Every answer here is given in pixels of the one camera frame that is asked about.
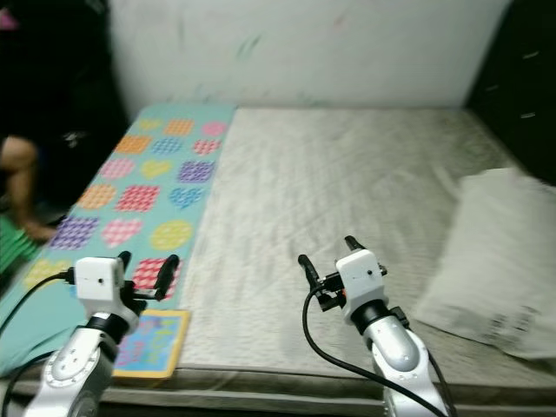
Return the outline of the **black bag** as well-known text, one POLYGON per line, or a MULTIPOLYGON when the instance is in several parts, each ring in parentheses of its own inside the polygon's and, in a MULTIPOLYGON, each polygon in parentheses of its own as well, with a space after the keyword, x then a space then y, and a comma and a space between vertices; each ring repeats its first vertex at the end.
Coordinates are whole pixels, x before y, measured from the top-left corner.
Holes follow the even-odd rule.
POLYGON ((56 205, 76 202, 122 139, 128 120, 118 101, 61 111, 41 148, 41 199, 56 205))

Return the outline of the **white printed pillow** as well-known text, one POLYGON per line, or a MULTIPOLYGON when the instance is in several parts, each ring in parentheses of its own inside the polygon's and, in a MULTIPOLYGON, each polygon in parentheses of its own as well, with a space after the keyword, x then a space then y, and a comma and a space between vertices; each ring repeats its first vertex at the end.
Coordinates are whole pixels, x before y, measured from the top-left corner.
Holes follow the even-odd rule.
POLYGON ((556 366, 556 186, 512 168, 462 178, 440 265, 414 316, 556 366))

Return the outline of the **green plastic stool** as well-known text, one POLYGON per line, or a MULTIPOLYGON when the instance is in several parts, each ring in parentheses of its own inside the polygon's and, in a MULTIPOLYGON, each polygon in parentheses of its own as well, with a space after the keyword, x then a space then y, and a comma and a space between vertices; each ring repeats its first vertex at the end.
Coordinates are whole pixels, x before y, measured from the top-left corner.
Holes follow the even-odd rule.
POLYGON ((0 277, 8 279, 17 268, 38 254, 39 243, 7 217, 0 217, 0 277))

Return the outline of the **grey quilted mattress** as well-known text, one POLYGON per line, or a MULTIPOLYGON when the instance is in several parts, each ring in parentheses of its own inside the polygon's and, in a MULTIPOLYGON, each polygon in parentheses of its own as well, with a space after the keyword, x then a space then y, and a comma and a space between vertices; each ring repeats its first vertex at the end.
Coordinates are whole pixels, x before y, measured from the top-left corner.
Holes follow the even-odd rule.
POLYGON ((506 157, 459 110, 235 109, 186 269, 190 312, 174 373, 119 381, 129 414, 166 407, 382 417, 381 386, 319 358, 303 340, 308 283, 353 235, 387 268, 407 314, 440 262, 469 175, 506 157))

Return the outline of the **yellow-edged children's book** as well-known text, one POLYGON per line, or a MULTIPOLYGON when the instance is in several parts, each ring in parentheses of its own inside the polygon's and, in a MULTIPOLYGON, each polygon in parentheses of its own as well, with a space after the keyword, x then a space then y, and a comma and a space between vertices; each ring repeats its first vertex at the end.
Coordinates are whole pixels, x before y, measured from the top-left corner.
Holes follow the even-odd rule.
POLYGON ((186 310, 148 310, 119 344, 114 377, 167 379, 178 365, 189 326, 186 310))

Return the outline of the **dark tufted headboard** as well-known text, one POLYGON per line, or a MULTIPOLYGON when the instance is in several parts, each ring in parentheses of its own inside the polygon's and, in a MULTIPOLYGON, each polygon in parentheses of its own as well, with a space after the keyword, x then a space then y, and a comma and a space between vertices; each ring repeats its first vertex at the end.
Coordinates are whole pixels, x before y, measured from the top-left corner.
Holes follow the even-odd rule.
POLYGON ((525 171, 556 186, 556 0, 512 0, 467 107, 525 171))

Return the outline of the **teal blanket with coloured shapes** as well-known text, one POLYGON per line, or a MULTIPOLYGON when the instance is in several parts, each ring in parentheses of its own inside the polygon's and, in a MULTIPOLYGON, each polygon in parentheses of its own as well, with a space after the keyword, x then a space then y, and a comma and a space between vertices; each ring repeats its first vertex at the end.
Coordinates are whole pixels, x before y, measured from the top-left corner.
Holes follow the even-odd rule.
POLYGON ((130 251, 127 278, 151 288, 164 259, 179 255, 166 298, 144 313, 183 310, 186 269, 234 114, 227 104, 164 103, 139 112, 56 237, 4 296, 1 373, 60 348, 87 321, 76 287, 55 279, 81 258, 130 251))

